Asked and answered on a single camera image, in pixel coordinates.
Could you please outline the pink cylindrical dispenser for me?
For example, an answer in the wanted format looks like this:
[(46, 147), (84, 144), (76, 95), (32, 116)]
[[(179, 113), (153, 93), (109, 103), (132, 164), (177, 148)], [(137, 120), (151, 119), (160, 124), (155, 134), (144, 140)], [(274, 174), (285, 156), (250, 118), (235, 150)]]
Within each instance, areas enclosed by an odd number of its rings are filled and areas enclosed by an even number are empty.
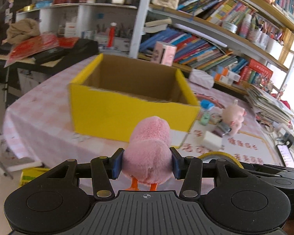
[(153, 49), (151, 62), (166, 66), (172, 66), (176, 50), (177, 47), (175, 45), (171, 45), (162, 41), (157, 41)]

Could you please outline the red book box set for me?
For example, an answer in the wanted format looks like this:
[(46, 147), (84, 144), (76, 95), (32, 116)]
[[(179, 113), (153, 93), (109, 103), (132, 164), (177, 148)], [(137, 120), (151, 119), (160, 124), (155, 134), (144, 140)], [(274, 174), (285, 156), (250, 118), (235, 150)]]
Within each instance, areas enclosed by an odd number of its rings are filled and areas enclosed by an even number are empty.
[(266, 81), (271, 80), (272, 75), (273, 71), (271, 69), (254, 59), (250, 59), (240, 70), (238, 84), (243, 85), (246, 82), (248, 84), (259, 85), (261, 79), (265, 79)]

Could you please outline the black electronic keyboard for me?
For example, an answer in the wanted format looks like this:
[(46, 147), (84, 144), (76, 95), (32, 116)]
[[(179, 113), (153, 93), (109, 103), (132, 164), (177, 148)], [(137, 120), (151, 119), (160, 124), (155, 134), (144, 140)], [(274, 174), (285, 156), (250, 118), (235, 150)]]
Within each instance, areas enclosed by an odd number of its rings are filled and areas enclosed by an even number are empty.
[[(9, 43), (6, 43), (0, 46), (0, 64), (2, 64), (3, 66), (5, 66), (7, 56), (9, 52), (11, 51), (12, 46), (13, 45)], [(77, 60), (84, 60), (85, 58), (97, 55), (98, 53), (99, 53), (99, 47), (96, 41), (79, 38), (77, 43), (71, 49), (64, 49), (60, 47), (53, 48), (53, 49), (29, 56), (15, 63), (54, 67), (56, 63), (63, 60), (66, 56), (69, 57), (68, 58), (69, 61), (73, 61), (74, 58), (76, 58)]]

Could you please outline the pink plush chick toy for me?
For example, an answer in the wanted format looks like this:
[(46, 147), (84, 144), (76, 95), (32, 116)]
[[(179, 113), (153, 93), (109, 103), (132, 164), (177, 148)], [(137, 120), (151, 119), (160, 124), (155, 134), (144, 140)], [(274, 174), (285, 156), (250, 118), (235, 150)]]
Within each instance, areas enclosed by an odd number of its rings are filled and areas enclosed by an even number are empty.
[(132, 180), (128, 190), (137, 191), (141, 183), (155, 191), (172, 176), (171, 143), (164, 119), (152, 116), (136, 125), (122, 155), (122, 172)]

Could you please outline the yellow tape roll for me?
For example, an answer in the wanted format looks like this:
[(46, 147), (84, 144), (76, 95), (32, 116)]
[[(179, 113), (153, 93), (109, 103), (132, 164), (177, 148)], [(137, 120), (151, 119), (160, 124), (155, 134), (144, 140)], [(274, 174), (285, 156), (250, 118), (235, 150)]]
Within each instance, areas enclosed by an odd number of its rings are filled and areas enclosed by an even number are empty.
[(236, 164), (241, 169), (244, 168), (242, 164), (234, 156), (225, 152), (220, 152), (220, 151), (207, 152), (205, 154), (198, 156), (198, 158), (201, 159), (202, 161), (207, 161), (209, 159), (225, 159), (233, 164)]

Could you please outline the blue plastic toy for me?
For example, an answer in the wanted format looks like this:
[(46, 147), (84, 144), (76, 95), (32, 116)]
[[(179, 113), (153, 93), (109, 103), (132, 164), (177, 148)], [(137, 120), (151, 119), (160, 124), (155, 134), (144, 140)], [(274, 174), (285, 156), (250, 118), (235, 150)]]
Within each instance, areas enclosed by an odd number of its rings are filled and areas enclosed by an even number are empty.
[(209, 100), (203, 99), (200, 101), (200, 106), (203, 109), (203, 111), (210, 111), (213, 107), (215, 107), (215, 104)]

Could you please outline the red glossy paper bag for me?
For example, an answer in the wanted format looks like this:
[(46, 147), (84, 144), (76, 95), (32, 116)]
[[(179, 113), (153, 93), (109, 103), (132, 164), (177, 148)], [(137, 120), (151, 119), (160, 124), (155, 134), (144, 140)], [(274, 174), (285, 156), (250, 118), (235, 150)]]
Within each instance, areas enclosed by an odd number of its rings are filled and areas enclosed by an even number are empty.
[(7, 56), (5, 67), (23, 60), (29, 56), (44, 52), (53, 48), (71, 49), (79, 40), (79, 37), (57, 37), (47, 32), (37, 37), (32, 37), (12, 46)]

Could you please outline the white quilted pouch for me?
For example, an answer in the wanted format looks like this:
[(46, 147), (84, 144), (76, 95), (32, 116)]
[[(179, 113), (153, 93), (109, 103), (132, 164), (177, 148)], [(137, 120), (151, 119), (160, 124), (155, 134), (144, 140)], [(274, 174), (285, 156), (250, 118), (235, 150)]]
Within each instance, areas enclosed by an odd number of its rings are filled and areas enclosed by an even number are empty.
[(206, 89), (211, 89), (214, 85), (214, 79), (211, 75), (197, 69), (192, 69), (189, 75), (189, 81)]

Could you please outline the stack of papers and notebooks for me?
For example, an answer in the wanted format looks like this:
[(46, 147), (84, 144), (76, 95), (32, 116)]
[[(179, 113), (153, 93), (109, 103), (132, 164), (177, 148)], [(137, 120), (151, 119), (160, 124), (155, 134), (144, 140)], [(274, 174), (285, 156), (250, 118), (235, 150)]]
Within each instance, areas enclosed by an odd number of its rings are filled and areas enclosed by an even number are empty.
[(274, 121), (278, 124), (289, 125), (294, 121), (294, 113), (281, 101), (277, 100), (267, 92), (249, 85), (246, 88), (246, 100), (256, 114), (266, 120)]

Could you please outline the beige folded cloth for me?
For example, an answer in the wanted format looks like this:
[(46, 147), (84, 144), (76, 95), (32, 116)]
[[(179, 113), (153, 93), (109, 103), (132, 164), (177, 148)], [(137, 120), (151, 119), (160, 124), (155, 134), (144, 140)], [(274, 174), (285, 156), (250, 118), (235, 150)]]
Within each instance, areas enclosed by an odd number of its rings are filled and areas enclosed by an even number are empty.
[(7, 43), (17, 45), (40, 35), (39, 23), (34, 19), (22, 19), (12, 23), (6, 31)]

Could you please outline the red and white tube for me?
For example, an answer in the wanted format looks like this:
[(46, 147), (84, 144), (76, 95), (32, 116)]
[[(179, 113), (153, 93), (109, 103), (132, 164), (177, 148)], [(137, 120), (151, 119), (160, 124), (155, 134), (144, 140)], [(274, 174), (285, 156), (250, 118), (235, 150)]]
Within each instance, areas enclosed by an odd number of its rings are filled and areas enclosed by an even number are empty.
[(110, 24), (110, 29), (109, 29), (109, 34), (108, 34), (108, 42), (107, 42), (108, 48), (111, 48), (113, 46), (113, 40), (115, 37), (116, 26), (117, 26), (117, 23), (115, 23), (115, 22), (112, 22)]

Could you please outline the pink plush pig toy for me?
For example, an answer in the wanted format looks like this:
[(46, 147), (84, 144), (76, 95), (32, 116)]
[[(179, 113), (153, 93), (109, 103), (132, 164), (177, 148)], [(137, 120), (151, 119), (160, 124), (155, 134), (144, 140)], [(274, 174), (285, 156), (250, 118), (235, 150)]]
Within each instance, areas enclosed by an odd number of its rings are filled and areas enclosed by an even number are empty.
[(246, 111), (244, 108), (238, 105), (237, 99), (234, 100), (233, 104), (227, 106), (222, 111), (222, 121), (230, 127), (230, 136), (236, 135), (242, 128), (245, 115)]

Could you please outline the white charger block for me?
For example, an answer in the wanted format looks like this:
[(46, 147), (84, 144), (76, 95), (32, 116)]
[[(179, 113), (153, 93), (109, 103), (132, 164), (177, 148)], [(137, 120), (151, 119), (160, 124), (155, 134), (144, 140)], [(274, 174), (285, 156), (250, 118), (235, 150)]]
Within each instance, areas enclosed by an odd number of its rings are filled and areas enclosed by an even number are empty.
[(203, 135), (201, 145), (212, 151), (219, 151), (222, 147), (222, 135), (216, 131), (206, 131)]

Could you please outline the pink cartoon table mat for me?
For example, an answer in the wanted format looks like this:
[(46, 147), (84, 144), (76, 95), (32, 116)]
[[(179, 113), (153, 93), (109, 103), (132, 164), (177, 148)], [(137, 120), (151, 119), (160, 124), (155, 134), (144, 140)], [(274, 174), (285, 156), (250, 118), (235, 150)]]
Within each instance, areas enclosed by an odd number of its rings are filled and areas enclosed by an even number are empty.
[(17, 158), (54, 167), (111, 156), (144, 118), (158, 116), (172, 141), (194, 124), (193, 87), (173, 67), (122, 56), (87, 58), (47, 79), (10, 105), (6, 142)]

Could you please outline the yellow cardboard box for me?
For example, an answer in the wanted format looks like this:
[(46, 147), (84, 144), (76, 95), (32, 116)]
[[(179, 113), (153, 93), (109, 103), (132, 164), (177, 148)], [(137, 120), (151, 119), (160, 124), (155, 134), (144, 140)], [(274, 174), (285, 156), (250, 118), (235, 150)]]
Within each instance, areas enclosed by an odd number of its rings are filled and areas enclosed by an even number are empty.
[(140, 121), (158, 116), (180, 146), (200, 111), (180, 69), (122, 56), (96, 56), (68, 91), (75, 132), (122, 142)]

